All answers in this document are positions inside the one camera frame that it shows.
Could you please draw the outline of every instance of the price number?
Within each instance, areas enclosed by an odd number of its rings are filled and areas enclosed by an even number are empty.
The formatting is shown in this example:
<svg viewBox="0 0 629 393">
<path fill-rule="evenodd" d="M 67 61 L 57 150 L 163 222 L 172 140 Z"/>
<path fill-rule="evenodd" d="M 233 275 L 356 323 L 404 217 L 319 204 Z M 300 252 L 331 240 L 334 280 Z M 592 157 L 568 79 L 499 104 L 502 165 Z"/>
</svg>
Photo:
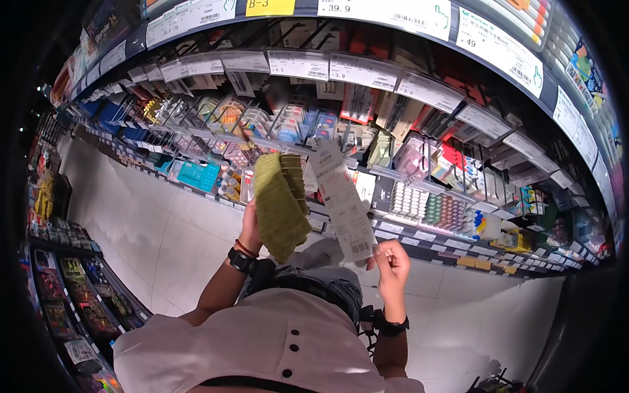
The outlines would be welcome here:
<svg viewBox="0 0 629 393">
<path fill-rule="evenodd" d="M 350 11 L 350 6 L 341 7 L 341 6 L 338 6 L 338 5 L 330 4 L 328 6 L 328 11 L 330 11 L 330 12 L 346 12 L 346 13 L 348 13 Z"/>
</svg>

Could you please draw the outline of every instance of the left hand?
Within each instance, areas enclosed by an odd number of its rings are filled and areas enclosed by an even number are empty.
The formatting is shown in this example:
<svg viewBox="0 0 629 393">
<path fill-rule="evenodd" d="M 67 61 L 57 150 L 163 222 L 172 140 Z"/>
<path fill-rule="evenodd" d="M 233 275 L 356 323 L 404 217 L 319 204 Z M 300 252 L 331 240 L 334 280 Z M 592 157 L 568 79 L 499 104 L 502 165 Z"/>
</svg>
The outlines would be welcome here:
<svg viewBox="0 0 629 393">
<path fill-rule="evenodd" d="M 253 198 L 245 208 L 245 215 L 242 218 L 242 232 L 238 237 L 238 241 L 252 253 L 258 254 L 262 248 L 262 240 L 260 240 L 260 233 L 258 232 L 258 216 L 255 198 Z"/>
</svg>

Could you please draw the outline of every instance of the person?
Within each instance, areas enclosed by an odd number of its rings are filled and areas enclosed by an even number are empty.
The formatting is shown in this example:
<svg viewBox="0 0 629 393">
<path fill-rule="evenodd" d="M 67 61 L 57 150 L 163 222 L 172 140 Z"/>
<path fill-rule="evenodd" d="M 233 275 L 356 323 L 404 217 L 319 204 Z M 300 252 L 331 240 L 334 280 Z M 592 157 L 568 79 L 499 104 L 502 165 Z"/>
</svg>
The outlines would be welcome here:
<svg viewBox="0 0 629 393">
<path fill-rule="evenodd" d="M 383 323 L 391 330 L 381 328 L 373 362 L 357 336 L 362 293 L 355 273 L 282 265 L 266 286 L 252 289 L 255 280 L 233 255 L 256 257 L 262 247 L 255 200 L 235 243 L 196 309 L 178 318 L 153 315 L 116 340 L 114 372 L 126 393 L 424 392 L 404 371 L 410 259 L 397 240 L 375 244 L 366 261 L 367 270 L 380 270 Z"/>
</svg>

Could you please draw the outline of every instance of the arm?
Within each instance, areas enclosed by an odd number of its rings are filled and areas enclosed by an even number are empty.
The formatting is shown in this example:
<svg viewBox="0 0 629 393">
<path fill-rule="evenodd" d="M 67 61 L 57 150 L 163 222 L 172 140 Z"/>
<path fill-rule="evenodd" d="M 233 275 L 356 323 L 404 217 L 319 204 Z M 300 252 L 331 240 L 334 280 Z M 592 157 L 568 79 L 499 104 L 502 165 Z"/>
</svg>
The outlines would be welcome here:
<svg viewBox="0 0 629 393">
<path fill-rule="evenodd" d="M 377 265 L 380 270 L 378 289 L 384 300 L 384 319 L 392 323 L 404 323 L 404 286 L 411 267 L 411 260 L 397 240 L 387 240 L 374 245 L 374 256 L 367 261 L 367 270 Z M 408 345 L 406 330 L 397 337 L 378 335 L 374 350 L 374 365 L 386 378 L 406 377 Z"/>
<path fill-rule="evenodd" d="M 262 248 L 262 242 L 258 234 L 255 198 L 247 204 L 247 208 L 245 209 L 245 214 L 242 219 L 242 232 L 238 237 L 238 241 L 256 255 Z M 246 251 L 242 250 L 238 245 L 234 245 L 234 248 L 246 253 Z M 203 289 L 196 309 L 180 316 L 180 318 L 193 326 L 199 326 L 216 311 L 232 307 L 234 303 L 236 303 L 236 299 L 238 299 L 238 294 L 246 278 L 246 274 L 236 270 L 230 265 L 229 258 L 225 258 L 221 266 L 205 286 L 205 289 Z"/>
</svg>

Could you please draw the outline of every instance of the hand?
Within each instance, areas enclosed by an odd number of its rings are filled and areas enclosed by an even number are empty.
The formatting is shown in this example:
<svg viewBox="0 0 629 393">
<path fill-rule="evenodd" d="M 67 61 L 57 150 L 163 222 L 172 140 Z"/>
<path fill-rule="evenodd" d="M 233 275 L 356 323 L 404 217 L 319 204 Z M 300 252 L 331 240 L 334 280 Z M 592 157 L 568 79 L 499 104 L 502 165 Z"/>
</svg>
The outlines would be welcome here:
<svg viewBox="0 0 629 393">
<path fill-rule="evenodd" d="M 262 248 L 262 240 L 260 240 L 260 233 L 258 232 L 258 216 L 255 198 L 253 198 L 245 208 L 245 215 L 242 218 L 242 232 L 240 232 L 238 241 L 246 247 L 247 250 L 255 254 L 258 254 Z"/>
<path fill-rule="evenodd" d="M 404 286 L 411 269 L 411 260 L 397 240 L 374 244 L 374 256 L 367 259 L 367 270 L 378 265 L 378 290 L 384 300 L 384 318 L 393 323 L 404 323 Z"/>
</svg>

